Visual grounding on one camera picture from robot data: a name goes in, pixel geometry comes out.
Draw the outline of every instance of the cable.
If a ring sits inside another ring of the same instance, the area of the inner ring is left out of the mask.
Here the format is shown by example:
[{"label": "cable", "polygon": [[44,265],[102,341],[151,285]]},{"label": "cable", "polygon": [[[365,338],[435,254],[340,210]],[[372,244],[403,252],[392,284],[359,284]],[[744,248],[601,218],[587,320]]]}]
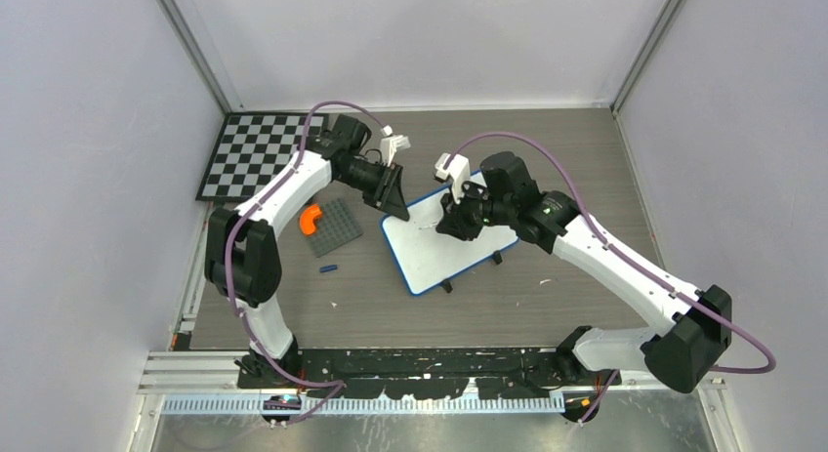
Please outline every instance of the cable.
[{"label": "cable", "polygon": [[[325,107],[327,105],[343,105],[343,106],[346,106],[346,107],[353,108],[355,110],[359,110],[360,112],[368,115],[372,120],[374,120],[375,122],[380,124],[381,127],[384,126],[383,122],[376,115],[374,115],[373,113],[369,112],[368,110],[366,110],[366,109],[364,109],[364,108],[362,108],[359,105],[356,105],[354,103],[347,103],[347,102],[344,102],[344,101],[326,101],[324,103],[318,103],[317,105],[314,105],[313,108],[308,112],[308,115],[305,117],[305,124],[304,124],[304,128],[302,129],[302,137],[299,141],[299,149],[297,150],[298,154],[297,154],[297,157],[296,157],[296,164],[293,166],[293,168],[286,169],[287,172],[278,180],[278,182],[276,182],[276,184],[271,189],[269,189],[267,192],[265,192],[264,195],[262,195],[261,200],[259,200],[259,204],[264,204],[265,202],[267,202],[296,173],[296,168],[299,167],[299,165],[302,163],[302,159],[305,157],[305,145],[308,141],[308,131],[311,129],[311,119],[313,118],[313,115],[316,113],[317,110],[319,110],[320,108]],[[241,215],[239,220],[235,223],[235,225],[230,230],[230,233],[228,235],[227,245],[225,246],[225,278],[226,278],[227,284],[228,284],[228,299],[230,301],[230,305],[232,306],[233,313],[241,319],[241,325],[244,327],[244,331],[247,333],[247,336],[250,338],[250,342],[253,343],[253,346],[256,347],[256,350],[265,358],[265,360],[268,362],[270,367],[272,367],[276,372],[279,373],[279,375],[281,375],[285,379],[293,382],[294,384],[298,384],[300,386],[305,386],[305,387],[309,387],[309,388],[313,388],[313,389],[324,389],[324,388],[328,388],[328,387],[333,388],[322,399],[322,401],[316,403],[316,405],[313,408],[311,408],[310,410],[306,411],[305,413],[299,415],[296,418],[292,418],[290,421],[287,422],[288,425],[293,425],[293,424],[299,423],[301,421],[304,421],[305,419],[310,417],[313,413],[315,413],[316,410],[321,408],[325,403],[327,403],[328,400],[333,398],[339,392],[339,390],[341,390],[342,387],[345,386],[345,383],[343,381],[329,381],[329,382],[305,381],[305,380],[299,379],[298,377],[295,377],[295,376],[291,375],[290,373],[288,373],[287,371],[282,369],[281,366],[279,366],[279,364],[272,358],[272,356],[270,356],[270,354],[265,349],[265,347],[262,345],[262,342],[259,340],[259,338],[256,336],[256,334],[253,333],[253,330],[250,327],[250,323],[247,321],[247,318],[245,317],[244,310],[240,309],[238,307],[238,300],[236,299],[236,296],[235,296],[235,284],[233,283],[233,277],[232,277],[232,268],[233,268],[233,266],[232,266],[232,250],[233,250],[233,244],[235,242],[236,237],[238,236],[239,231],[241,230],[241,227],[244,225],[245,222],[247,222],[248,219],[250,219],[250,217],[253,215],[253,213],[255,213],[258,209],[259,209],[259,207],[257,207],[257,206],[251,206],[249,210],[247,210],[243,215]]]},{"label": "cable", "polygon": [[[379,120],[377,120],[377,123],[379,123],[379,124],[380,124],[380,126],[382,126],[382,122],[380,122]],[[372,136],[372,134],[373,134],[373,133],[371,132],[371,130],[368,130],[368,134],[367,134],[367,135],[365,135],[365,140],[363,140],[363,141],[362,141],[362,144],[360,144],[360,145],[359,145],[359,149],[363,149],[363,148],[365,147],[365,145],[366,145],[366,144],[368,144],[368,142],[370,142],[370,141],[371,141],[371,136]]]},{"label": "cable", "polygon": [[609,377],[606,379],[606,387],[604,387],[603,390],[601,390],[599,392],[599,394],[596,395],[596,399],[593,400],[592,404],[590,404],[590,407],[587,410],[587,412],[584,413],[584,416],[582,416],[578,420],[578,425],[580,425],[582,428],[584,427],[584,422],[587,421],[587,418],[589,418],[590,415],[593,414],[593,411],[595,411],[595,409],[598,408],[598,403],[603,398],[603,396],[606,394],[606,391],[609,390],[609,386],[612,385],[612,381],[615,380],[615,377],[617,375],[618,375],[618,369],[615,369],[614,371],[612,371],[612,374],[610,374]]},{"label": "cable", "polygon": [[[543,154],[547,159],[549,159],[549,161],[552,163],[552,165],[555,166],[555,168],[558,170],[558,172],[560,173],[560,176],[563,178],[563,181],[566,182],[566,186],[569,188],[569,191],[572,192],[572,198],[578,204],[578,208],[581,211],[581,215],[584,217],[584,221],[587,223],[587,226],[593,232],[593,234],[600,241],[601,244],[605,245],[609,250],[612,251],[613,254],[615,254],[619,259],[624,261],[627,265],[629,265],[630,267],[632,267],[633,269],[635,269],[636,271],[638,271],[642,275],[646,276],[647,278],[652,280],[654,283],[656,283],[659,286],[661,286],[662,288],[664,288],[666,291],[668,291],[672,294],[675,294],[676,297],[678,297],[683,303],[695,308],[696,310],[699,310],[700,312],[704,313],[708,317],[715,320],[717,323],[720,323],[723,327],[729,329],[730,331],[732,331],[733,333],[735,333],[736,335],[738,335],[739,337],[744,339],[746,342],[750,343],[754,348],[758,349],[765,356],[765,358],[767,359],[767,364],[765,366],[762,366],[762,367],[726,367],[726,366],[715,365],[715,366],[710,368],[711,371],[725,372],[725,373],[729,373],[729,374],[764,374],[764,373],[770,372],[770,371],[772,371],[773,369],[776,368],[776,357],[773,355],[772,352],[770,352],[770,349],[768,349],[762,342],[760,342],[753,335],[747,333],[741,327],[733,324],[731,321],[729,321],[729,320],[725,319],[724,317],[718,315],[717,313],[713,312],[712,310],[710,310],[708,308],[705,308],[704,306],[702,306],[697,301],[692,300],[685,293],[682,293],[681,291],[677,291],[676,288],[672,284],[668,283],[664,279],[662,279],[659,276],[655,275],[654,273],[652,273],[648,269],[642,267],[638,262],[633,260],[630,256],[625,254],[622,250],[615,247],[614,244],[609,243],[607,241],[606,237],[599,231],[598,227],[596,226],[595,222],[593,221],[592,215],[590,215],[587,212],[587,206],[584,203],[584,200],[581,198],[581,195],[578,193],[578,190],[575,187],[575,183],[572,181],[572,178],[569,177],[569,174],[566,173],[566,170],[563,169],[563,166],[560,164],[560,162],[547,149],[545,149],[541,144],[539,144],[535,140],[532,140],[531,138],[529,138],[527,136],[524,136],[524,135],[521,135],[521,134],[518,134],[518,133],[512,133],[512,132],[486,132],[486,133],[481,133],[481,134],[478,134],[478,135],[474,135],[473,137],[465,140],[462,144],[460,144],[457,147],[457,149],[455,149],[451,153],[451,155],[448,156],[448,159],[445,161],[445,167],[448,167],[448,165],[451,163],[452,159],[454,159],[454,156],[456,156],[466,146],[468,146],[468,145],[470,145],[474,142],[477,142],[479,140],[482,140],[484,138],[492,138],[492,137],[506,137],[506,138],[511,138],[511,139],[514,139],[514,140],[519,140],[519,141],[524,142],[526,144],[529,144],[530,146],[537,149],[541,154]],[[610,380],[607,381],[606,384],[608,386],[612,383],[612,380],[615,378],[616,374],[617,374],[617,371],[615,373],[613,373]]]},{"label": "cable", "polygon": [[364,157],[365,159],[368,159],[368,157],[365,154],[368,154],[371,151],[374,151],[377,154],[379,154],[380,155],[380,162],[383,162],[383,151],[377,149],[376,147],[372,147],[370,149],[365,149],[365,152],[362,153],[362,157]]}]

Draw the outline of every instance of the gray table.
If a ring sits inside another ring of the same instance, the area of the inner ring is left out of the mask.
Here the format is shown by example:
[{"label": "gray table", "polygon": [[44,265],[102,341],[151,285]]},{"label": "gray table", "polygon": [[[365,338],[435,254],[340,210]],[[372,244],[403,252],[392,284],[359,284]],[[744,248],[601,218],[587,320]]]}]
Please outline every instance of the gray table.
[{"label": "gray table", "polygon": [[[400,112],[382,118],[411,139],[412,147],[397,157],[405,167],[407,201],[438,187],[433,173],[441,153],[476,133],[513,130],[535,138],[559,157],[600,222],[654,261],[642,206],[609,110]],[[476,166],[502,150],[521,156],[543,189],[566,190],[546,159],[515,141],[483,140],[464,154]],[[298,222],[278,240],[284,274],[278,300],[303,347],[554,346],[578,325],[642,326],[637,314],[589,275],[528,244],[507,251],[498,267],[483,264],[453,279],[450,295],[437,289],[411,297],[380,232],[382,215],[363,205],[359,192],[341,184],[327,187],[318,201],[337,197],[345,198],[363,225],[362,237],[320,259],[312,255]],[[318,272],[330,264],[339,269]],[[545,279],[551,281],[541,285]],[[226,299],[209,284],[191,346],[247,346]]]}]

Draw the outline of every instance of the orange elbow connector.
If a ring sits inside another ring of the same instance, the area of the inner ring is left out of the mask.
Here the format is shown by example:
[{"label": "orange elbow connector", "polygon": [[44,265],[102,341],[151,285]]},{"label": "orange elbow connector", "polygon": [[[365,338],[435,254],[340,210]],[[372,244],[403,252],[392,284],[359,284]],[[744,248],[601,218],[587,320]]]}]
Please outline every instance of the orange elbow connector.
[{"label": "orange elbow connector", "polygon": [[302,234],[304,235],[311,235],[316,232],[316,220],[322,217],[322,210],[319,209],[319,205],[311,205],[307,210],[302,212],[302,216],[299,217],[299,228],[302,230]]}]

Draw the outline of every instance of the white wall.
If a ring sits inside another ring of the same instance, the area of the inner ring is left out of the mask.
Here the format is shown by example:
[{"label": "white wall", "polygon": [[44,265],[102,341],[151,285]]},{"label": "white wall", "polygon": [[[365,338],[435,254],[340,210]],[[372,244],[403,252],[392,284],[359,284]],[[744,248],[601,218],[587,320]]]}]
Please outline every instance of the white wall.
[{"label": "white wall", "polygon": [[264,109],[608,104],[666,0],[179,1]]},{"label": "white wall", "polygon": [[2,0],[0,450],[124,450],[220,124],[155,0]]},{"label": "white wall", "polygon": [[[665,259],[779,367],[727,378],[755,450],[825,450],[826,0],[687,0],[622,121]],[[741,340],[724,362],[759,365]]]}]

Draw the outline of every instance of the floor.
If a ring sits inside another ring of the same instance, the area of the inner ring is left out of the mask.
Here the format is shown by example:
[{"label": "floor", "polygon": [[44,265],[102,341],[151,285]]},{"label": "floor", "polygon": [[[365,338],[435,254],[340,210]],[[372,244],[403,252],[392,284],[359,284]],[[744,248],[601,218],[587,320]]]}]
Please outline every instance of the floor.
[{"label": "floor", "polygon": [[153,452],[226,451],[715,451],[696,393],[610,391],[578,429],[558,414],[318,416],[267,427],[255,416],[161,416]]},{"label": "floor", "polygon": [[[433,178],[436,160],[467,137],[492,130],[520,132],[560,159],[591,213],[607,229],[655,261],[624,146],[608,109],[397,112],[381,117],[411,139],[412,147],[396,157],[405,167],[407,201],[439,186]],[[542,189],[566,191],[546,159],[518,142],[484,140],[464,154],[476,166],[502,150],[521,156]],[[332,184],[317,196],[320,203],[344,198],[362,224],[364,235],[346,246],[317,259],[298,224],[288,226],[278,238],[283,265],[278,300],[302,347],[554,346],[579,325],[643,325],[637,314],[581,269],[524,243],[507,251],[502,265],[484,263],[458,276],[451,294],[436,289],[412,297],[380,232],[382,215],[363,205],[360,195],[346,185]],[[339,269],[318,272],[330,264]],[[207,284],[191,347],[246,346],[227,300]]]}]

